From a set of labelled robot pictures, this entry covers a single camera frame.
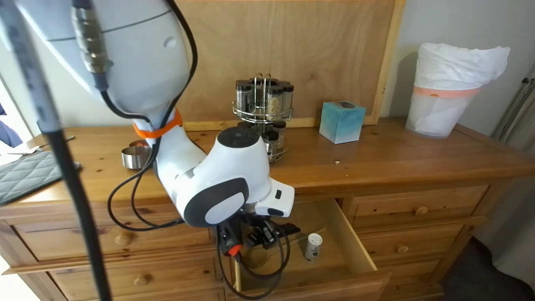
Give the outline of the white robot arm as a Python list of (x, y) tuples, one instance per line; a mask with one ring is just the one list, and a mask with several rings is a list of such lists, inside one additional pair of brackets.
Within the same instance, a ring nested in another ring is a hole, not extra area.
[(165, 0), (14, 0), (29, 29), (99, 102), (153, 146), (155, 171), (185, 224), (213, 226), (240, 251), (238, 218), (288, 216), (293, 189), (268, 176), (262, 139), (222, 131), (210, 151), (186, 138), (175, 101), (193, 74), (185, 22)]

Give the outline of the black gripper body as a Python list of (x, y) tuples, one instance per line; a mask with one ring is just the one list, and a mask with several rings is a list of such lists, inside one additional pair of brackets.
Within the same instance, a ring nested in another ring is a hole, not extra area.
[(235, 258), (243, 246), (253, 245), (253, 223), (250, 216), (235, 214), (215, 228), (217, 250)]

